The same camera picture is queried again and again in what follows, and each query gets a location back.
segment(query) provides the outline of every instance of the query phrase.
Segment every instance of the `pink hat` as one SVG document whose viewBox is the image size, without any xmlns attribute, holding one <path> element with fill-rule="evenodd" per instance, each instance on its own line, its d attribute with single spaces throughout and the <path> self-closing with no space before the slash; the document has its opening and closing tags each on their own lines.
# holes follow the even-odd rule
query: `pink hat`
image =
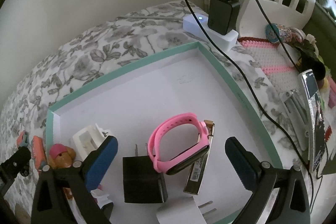
<svg viewBox="0 0 336 224">
<path fill-rule="evenodd" d="M 60 144 L 60 143 L 55 143 L 49 150 L 49 155 L 55 159 L 59 154 L 68 152 L 67 148 Z"/>
</svg>

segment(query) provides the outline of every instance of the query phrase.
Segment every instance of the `charging cable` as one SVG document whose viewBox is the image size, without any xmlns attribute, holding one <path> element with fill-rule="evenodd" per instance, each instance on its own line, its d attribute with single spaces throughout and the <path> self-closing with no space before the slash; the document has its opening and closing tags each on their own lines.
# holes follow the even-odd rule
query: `charging cable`
<svg viewBox="0 0 336 224">
<path fill-rule="evenodd" d="M 279 124 L 277 123 L 270 115 L 268 115 L 268 113 L 266 112 L 266 110 L 262 107 L 261 103 L 259 102 L 251 84 L 249 83 L 245 73 L 243 73 L 242 69 L 226 54 L 224 53 L 213 41 L 212 39 L 210 38 L 210 36 L 207 34 L 207 32 L 205 31 L 205 29 L 203 28 L 203 26 L 201 25 L 201 23 L 199 22 L 197 16 L 195 15 L 194 11 L 192 10 L 188 0 L 184 0 L 186 5 L 188 6 L 191 14 L 193 15 L 193 17 L 195 18 L 198 26 L 201 28 L 202 32 L 204 33 L 204 35 L 207 37 L 207 39 L 210 41 L 210 43 L 224 56 L 226 57 L 237 69 L 238 71 L 241 73 L 241 75 L 243 76 L 248 88 L 250 89 L 251 93 L 252 93 L 252 96 L 254 98 L 254 100 L 256 101 L 259 109 L 262 111 L 262 113 L 273 123 L 275 124 L 285 135 L 286 137 L 289 139 L 290 143 L 292 144 L 297 156 L 299 157 L 300 161 L 302 162 L 302 164 L 305 166 L 305 168 L 307 169 L 307 172 L 308 172 L 308 175 L 310 177 L 310 182 L 311 182 L 311 201 L 310 201 L 310 207 L 312 206 L 312 203 L 313 203 L 313 198 L 314 198 L 314 183 L 313 183 L 313 178 L 311 176 L 311 173 L 309 172 L 309 166 L 305 163 L 304 159 L 302 158 L 300 152 L 298 151 L 297 147 L 295 146 L 295 143 L 293 141 L 293 139 L 291 138 L 291 136 L 287 133 L 287 131 Z M 263 8 L 261 7 L 260 5 L 260 2 L 258 0 L 255 0 L 257 2 L 257 5 L 261 11 L 261 13 L 263 14 L 263 16 L 265 17 L 266 21 L 270 24 L 270 26 L 272 27 L 275 35 L 277 36 L 277 38 L 279 39 L 279 41 L 281 42 L 281 44 L 283 45 L 280 37 L 278 36 L 277 32 L 275 32 L 271 22 L 269 21 L 268 17 L 266 16 Z M 289 56 L 286 48 L 284 47 L 283 45 L 283 48 L 285 49 L 285 52 L 286 54 Z M 290 60 L 292 61 L 292 63 L 295 65 L 296 69 L 298 70 L 298 67 L 296 66 L 296 64 L 294 63 L 294 61 L 292 60 L 292 58 L 289 56 Z"/>
<path fill-rule="evenodd" d="M 327 160 L 328 160 L 328 158 L 329 158 L 329 151 L 328 151 L 327 143 L 325 143 L 325 151 L 327 152 Z M 311 206 L 310 214 L 311 214 L 312 211 L 313 211 L 313 208 L 314 208 L 314 205 L 315 205 L 315 201 L 316 201 L 316 198 L 317 198 L 317 194 L 319 193 L 320 188 L 321 188 L 321 185 L 322 185 L 323 175 L 321 175 L 320 177 L 318 177 L 319 170 L 320 170 L 320 167 L 318 167 L 317 170 L 316 170 L 316 180 L 319 180 L 319 179 L 320 179 L 321 182 L 320 182 L 319 188 L 317 189 L 317 192 L 316 192 L 316 195 L 315 195 L 314 202 L 313 202 L 313 204 L 312 204 L 312 206 Z"/>
</svg>

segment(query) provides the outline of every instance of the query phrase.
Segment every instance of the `bed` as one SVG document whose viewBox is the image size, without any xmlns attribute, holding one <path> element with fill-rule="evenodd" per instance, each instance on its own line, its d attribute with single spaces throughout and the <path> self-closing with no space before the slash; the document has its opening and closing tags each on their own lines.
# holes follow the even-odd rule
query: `bed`
<svg viewBox="0 0 336 224">
<path fill-rule="evenodd" d="M 197 13 L 206 15 L 197 6 L 192 5 L 192 7 Z M 178 0 L 148 7 L 129 13 L 126 16 L 182 18 L 189 13 L 185 2 Z M 194 41 L 200 41 L 213 52 L 215 57 L 233 76 L 253 107 L 258 109 L 238 70 L 225 57 L 216 52 L 208 42 L 185 32 L 182 29 L 182 21 L 119 17 L 90 28 L 73 38 L 61 46 L 57 52 L 38 63 L 17 85 L 16 90 L 4 104 L 0 115 L 0 138 L 2 140 L 0 142 L 0 162 L 5 161 L 16 151 L 16 139 L 22 130 L 30 133 L 30 141 L 34 135 L 37 135 L 42 137 L 45 142 L 48 108 L 74 90 L 104 74 L 136 62 L 140 58 Z M 272 80 L 270 76 L 267 77 L 260 61 L 256 60 L 248 47 L 246 45 L 244 47 L 242 44 L 237 42 L 229 52 L 229 56 L 246 73 L 257 97 L 269 115 L 289 132 L 297 144 L 290 120 L 285 114 L 278 97 L 279 87 L 276 88 L 271 83 L 271 81 L 274 83 L 274 79 Z M 283 167 L 289 169 L 293 164 L 299 164 L 298 157 L 286 136 L 259 110 L 258 113 L 272 138 Z M 310 180 L 307 172 L 303 171 L 303 173 L 308 196 L 311 197 Z M 14 210 L 16 204 L 19 204 L 28 213 L 31 212 L 37 181 L 38 173 L 33 166 L 33 162 L 30 161 L 29 176 L 26 178 L 18 176 L 5 195 L 5 199 L 12 210 Z M 314 182 L 315 189 L 317 189 L 319 183 L 315 180 Z M 328 195 L 334 195 L 334 191 L 330 191 Z M 328 207 L 316 209 L 315 213 L 321 216 L 320 218 L 316 217 L 316 219 L 325 218 L 330 209 Z"/>
</svg>

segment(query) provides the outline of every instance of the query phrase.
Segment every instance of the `black power adapter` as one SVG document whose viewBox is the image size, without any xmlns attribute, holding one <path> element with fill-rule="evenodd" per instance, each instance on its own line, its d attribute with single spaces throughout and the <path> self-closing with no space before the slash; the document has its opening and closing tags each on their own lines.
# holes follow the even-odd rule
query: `black power adapter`
<svg viewBox="0 0 336 224">
<path fill-rule="evenodd" d="M 149 156 L 123 157 L 126 203 L 163 203 L 168 194 L 163 173 L 153 167 Z"/>
<path fill-rule="evenodd" d="M 236 28 L 240 3 L 236 0 L 210 0 L 208 27 L 221 35 Z"/>
</svg>

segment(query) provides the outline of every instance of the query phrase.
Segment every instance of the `barcode label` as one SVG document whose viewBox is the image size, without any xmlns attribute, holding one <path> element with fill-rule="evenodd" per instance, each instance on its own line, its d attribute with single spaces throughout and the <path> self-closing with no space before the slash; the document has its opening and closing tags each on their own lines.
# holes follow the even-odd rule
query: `barcode label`
<svg viewBox="0 0 336 224">
<path fill-rule="evenodd" d="M 195 181 L 198 182 L 199 178 L 200 178 L 200 174 L 202 171 L 202 163 L 203 163 L 203 157 L 200 157 L 198 160 L 196 160 L 196 162 L 194 163 L 194 168 L 193 168 L 193 172 L 191 174 L 190 180 L 191 181 Z"/>
</svg>

